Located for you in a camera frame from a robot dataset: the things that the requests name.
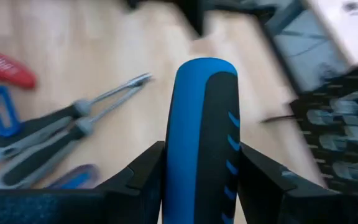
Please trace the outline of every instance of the screwdriver shaft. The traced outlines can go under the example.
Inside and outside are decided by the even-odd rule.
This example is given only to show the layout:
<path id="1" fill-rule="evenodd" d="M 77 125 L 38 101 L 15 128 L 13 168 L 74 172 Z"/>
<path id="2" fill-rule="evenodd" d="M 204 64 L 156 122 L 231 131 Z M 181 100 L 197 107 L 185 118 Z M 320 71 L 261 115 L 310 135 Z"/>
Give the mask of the screwdriver shaft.
<path id="1" fill-rule="evenodd" d="M 141 85 L 143 84 L 143 82 L 146 82 L 149 78 L 151 77 L 151 74 L 149 73 L 145 73 L 145 74 L 142 74 L 142 75 L 139 75 L 138 77 L 135 77 L 131 80 L 129 80 L 127 83 L 113 89 L 113 90 L 110 90 L 108 92 L 105 92 L 103 93 L 102 95 L 96 97 L 95 99 L 93 99 L 91 101 L 91 104 L 94 104 L 94 103 L 97 103 L 99 101 L 102 101 L 104 99 L 106 99 L 107 97 L 111 96 L 111 95 L 114 95 L 118 92 L 120 92 L 121 90 L 125 89 L 125 88 L 129 88 L 129 87 L 135 87 L 137 85 Z"/>
<path id="2" fill-rule="evenodd" d="M 95 122 L 99 121 L 104 115 L 106 115 L 110 111 L 116 109 L 123 102 L 127 101 L 131 96 L 133 96 L 135 93 L 137 93 L 141 88 L 142 88 L 142 86 L 138 86 L 138 87 L 135 87 L 135 88 L 129 90 L 123 97 L 121 97 L 118 101 L 116 101 L 114 104 L 112 104 L 109 108 L 103 110 L 102 112 L 100 112 L 100 114 L 91 118 L 90 122 L 94 124 Z"/>

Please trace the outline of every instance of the gray handle grip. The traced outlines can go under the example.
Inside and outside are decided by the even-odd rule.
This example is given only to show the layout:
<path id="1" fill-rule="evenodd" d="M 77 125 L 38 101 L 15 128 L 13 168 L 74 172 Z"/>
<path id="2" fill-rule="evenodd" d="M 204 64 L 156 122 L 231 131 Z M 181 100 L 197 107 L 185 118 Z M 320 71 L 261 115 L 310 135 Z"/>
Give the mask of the gray handle grip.
<path id="1" fill-rule="evenodd" d="M 77 100 L 72 105 L 41 118 L 25 121 L 22 130 L 9 137 L 0 135 L 0 161 L 21 153 L 28 147 L 46 141 L 51 135 L 65 128 L 73 119 L 90 113 L 91 103 Z"/>
<path id="2" fill-rule="evenodd" d="M 13 158 L 0 171 L 0 189 L 25 189 L 53 171 L 86 132 L 77 125 L 33 146 Z"/>

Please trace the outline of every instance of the wooden floor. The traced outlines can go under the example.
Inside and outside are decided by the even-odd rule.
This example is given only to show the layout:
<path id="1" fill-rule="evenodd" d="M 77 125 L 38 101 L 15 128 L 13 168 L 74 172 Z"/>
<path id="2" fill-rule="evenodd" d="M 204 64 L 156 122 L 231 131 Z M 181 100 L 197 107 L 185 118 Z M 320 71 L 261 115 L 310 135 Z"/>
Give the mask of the wooden floor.
<path id="1" fill-rule="evenodd" d="M 288 113 L 285 103 L 293 97 L 254 19 L 210 12 L 207 21 L 209 34 L 193 40 L 170 4 L 147 2 L 129 12 L 118 0 L 0 0 L 0 52 L 24 62 L 39 79 L 35 91 L 11 88 L 23 120 L 95 97 L 141 73 L 154 76 L 37 187 L 86 163 L 97 164 L 105 180 L 163 140 L 176 70 L 197 57 L 222 58 L 237 68 L 241 140 L 319 182 L 291 121 L 259 123 L 266 116 Z M 236 223 L 245 223 L 237 207 Z"/>

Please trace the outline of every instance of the blue screwdriver handle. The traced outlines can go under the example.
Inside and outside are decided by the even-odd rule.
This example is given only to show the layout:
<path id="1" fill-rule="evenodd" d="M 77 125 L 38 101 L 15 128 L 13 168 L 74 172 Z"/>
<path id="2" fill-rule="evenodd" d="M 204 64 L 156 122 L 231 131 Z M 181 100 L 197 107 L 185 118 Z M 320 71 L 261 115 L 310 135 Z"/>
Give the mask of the blue screwdriver handle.
<path id="1" fill-rule="evenodd" d="M 98 177 L 98 168 L 94 164 L 86 164 L 69 171 L 47 189 L 90 189 L 95 186 Z"/>
<path id="2" fill-rule="evenodd" d="M 241 147 L 229 62 L 199 58 L 178 69 L 165 142 L 164 224 L 233 223 Z"/>

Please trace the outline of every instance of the blue t-handle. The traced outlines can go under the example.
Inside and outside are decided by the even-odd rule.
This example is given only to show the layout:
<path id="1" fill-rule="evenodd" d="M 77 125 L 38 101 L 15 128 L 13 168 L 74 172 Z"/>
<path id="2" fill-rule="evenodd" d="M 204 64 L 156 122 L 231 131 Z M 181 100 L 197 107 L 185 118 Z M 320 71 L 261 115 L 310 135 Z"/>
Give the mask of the blue t-handle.
<path id="1" fill-rule="evenodd" d="M 6 86 L 0 85 L 0 95 L 4 99 L 6 111 L 9 115 L 9 120 L 11 123 L 10 127 L 5 127 L 4 123 L 1 119 L 1 115 L 0 115 L 0 135 L 8 137 L 8 136 L 12 136 L 13 134 L 16 134 L 18 131 L 20 131 L 21 123 L 19 121 L 18 115 L 16 113 L 16 109 L 13 105 L 11 97 L 9 95 L 9 90 L 7 89 Z"/>

